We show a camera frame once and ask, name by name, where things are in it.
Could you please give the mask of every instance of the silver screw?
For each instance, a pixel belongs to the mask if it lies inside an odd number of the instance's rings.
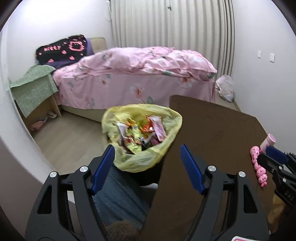
[[[49,174],[50,177],[55,177],[56,175],[57,175],[57,172],[51,172],[51,173]]]
[[[214,172],[217,170],[217,168],[215,166],[208,166],[207,168],[210,172]]]
[[[239,172],[239,176],[240,176],[240,177],[245,177],[246,174],[245,174],[244,172],[240,171],[240,172]]]
[[[87,172],[88,169],[89,169],[89,168],[88,168],[87,166],[83,166],[83,167],[81,167],[79,170],[80,170],[81,172]]]

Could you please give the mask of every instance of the wooden floor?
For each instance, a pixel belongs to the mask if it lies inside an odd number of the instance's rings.
[[[59,174],[76,171],[101,156],[107,146],[99,122],[63,111],[34,133],[34,140]]]

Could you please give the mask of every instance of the wall outlet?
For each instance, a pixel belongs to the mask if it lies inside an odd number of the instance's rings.
[[[270,57],[269,57],[269,61],[274,63],[274,59],[275,59],[275,55],[274,55],[274,53],[271,53]]]

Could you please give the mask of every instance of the yellow plastic bag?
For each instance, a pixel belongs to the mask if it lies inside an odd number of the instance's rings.
[[[141,126],[148,123],[145,115],[159,115],[162,117],[166,139],[153,147],[135,155],[126,154],[118,143],[121,135],[116,123],[134,119]],[[102,118],[103,133],[108,133],[112,145],[115,148],[114,165],[122,171],[142,172],[160,162],[170,145],[174,141],[182,125],[182,116],[168,108],[154,104],[129,104],[109,108]]]

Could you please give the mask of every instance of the plastic bag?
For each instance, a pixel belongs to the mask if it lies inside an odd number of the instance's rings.
[[[134,119],[141,126],[147,124],[145,115],[159,115],[167,137],[158,145],[141,151],[138,154],[126,154],[123,147],[118,144],[120,131],[116,123],[126,121],[127,118]],[[108,133],[112,145],[115,148],[114,165],[122,171],[142,172],[159,163],[170,145],[174,141],[182,125],[182,116],[168,108],[154,104],[129,104],[109,108],[102,117],[103,133]]]
[[[216,85],[218,86],[218,92],[220,97],[228,102],[233,102],[233,80],[228,75],[222,75],[216,80]]]

